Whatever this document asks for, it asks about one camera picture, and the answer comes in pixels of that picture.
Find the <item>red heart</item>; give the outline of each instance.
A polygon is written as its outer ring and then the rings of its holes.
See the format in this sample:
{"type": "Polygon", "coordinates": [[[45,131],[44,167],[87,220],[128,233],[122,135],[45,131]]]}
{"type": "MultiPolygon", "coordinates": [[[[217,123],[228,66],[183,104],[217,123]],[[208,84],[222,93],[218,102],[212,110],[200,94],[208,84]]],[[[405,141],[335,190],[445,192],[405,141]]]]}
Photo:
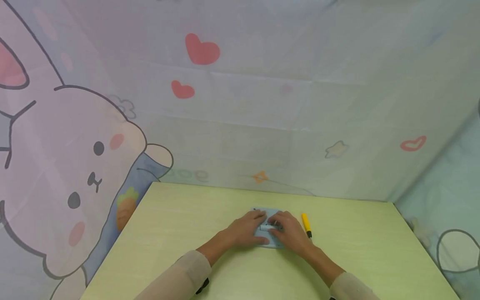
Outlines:
{"type": "Polygon", "coordinates": [[[173,94],[179,99],[192,98],[195,95],[195,90],[189,85],[181,85],[180,81],[172,81],[173,94]]]}
{"type": "Polygon", "coordinates": [[[0,39],[0,87],[20,89],[28,85],[22,64],[0,39]]]}
{"type": "Polygon", "coordinates": [[[209,65],[220,57],[220,48],[212,42],[200,42],[196,34],[189,33],[185,37],[188,56],[196,65],[209,65]]]}
{"type": "Polygon", "coordinates": [[[425,135],[422,135],[416,138],[415,140],[403,141],[400,144],[400,148],[402,148],[402,150],[404,151],[409,151],[409,152],[417,151],[420,148],[422,148],[423,144],[425,144],[426,141],[427,141],[427,137],[425,135]]]}

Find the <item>sleeve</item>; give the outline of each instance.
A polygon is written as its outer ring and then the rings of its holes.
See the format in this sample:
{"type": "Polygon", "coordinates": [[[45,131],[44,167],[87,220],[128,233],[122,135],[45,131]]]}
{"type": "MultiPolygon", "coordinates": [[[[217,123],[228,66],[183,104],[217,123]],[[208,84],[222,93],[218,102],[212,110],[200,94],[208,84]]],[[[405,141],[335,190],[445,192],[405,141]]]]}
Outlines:
{"type": "Polygon", "coordinates": [[[160,274],[134,300],[188,300],[210,275],[210,263],[198,251],[189,251],[160,274]]]}
{"type": "Polygon", "coordinates": [[[380,300],[368,286],[347,272],[335,279],[330,294],[336,300],[380,300]]]}

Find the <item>person's right hand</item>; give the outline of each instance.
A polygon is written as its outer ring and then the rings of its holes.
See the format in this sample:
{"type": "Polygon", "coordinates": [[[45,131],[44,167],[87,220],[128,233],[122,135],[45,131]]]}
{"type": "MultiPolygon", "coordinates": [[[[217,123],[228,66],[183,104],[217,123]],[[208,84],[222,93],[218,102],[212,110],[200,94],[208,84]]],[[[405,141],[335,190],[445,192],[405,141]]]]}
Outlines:
{"type": "Polygon", "coordinates": [[[279,223],[283,227],[283,232],[276,229],[269,232],[296,254],[303,256],[313,246],[300,222],[291,213],[279,211],[267,222],[272,225],[279,223]]]}

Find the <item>pen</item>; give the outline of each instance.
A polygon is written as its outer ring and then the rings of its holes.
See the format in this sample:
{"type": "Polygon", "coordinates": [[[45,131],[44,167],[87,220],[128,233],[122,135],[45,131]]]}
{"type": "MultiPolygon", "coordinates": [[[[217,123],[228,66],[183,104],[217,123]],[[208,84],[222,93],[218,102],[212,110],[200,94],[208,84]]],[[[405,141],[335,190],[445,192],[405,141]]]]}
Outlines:
{"type": "Polygon", "coordinates": [[[312,240],[312,230],[310,229],[310,223],[308,222],[308,218],[306,214],[301,214],[301,220],[303,222],[303,227],[305,227],[305,232],[307,233],[307,237],[312,240]]]}

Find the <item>wall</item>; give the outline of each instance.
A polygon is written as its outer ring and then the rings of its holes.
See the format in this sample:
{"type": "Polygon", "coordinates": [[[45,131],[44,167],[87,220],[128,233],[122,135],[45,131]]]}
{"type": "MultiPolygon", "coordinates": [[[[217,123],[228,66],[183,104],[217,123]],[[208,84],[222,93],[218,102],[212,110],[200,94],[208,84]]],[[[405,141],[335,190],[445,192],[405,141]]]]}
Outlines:
{"type": "Polygon", "coordinates": [[[476,105],[479,12],[0,0],[2,296],[78,298],[152,181],[396,200],[476,105]]]}
{"type": "Polygon", "coordinates": [[[463,300],[480,295],[480,118],[451,144],[396,206],[463,300]]]}

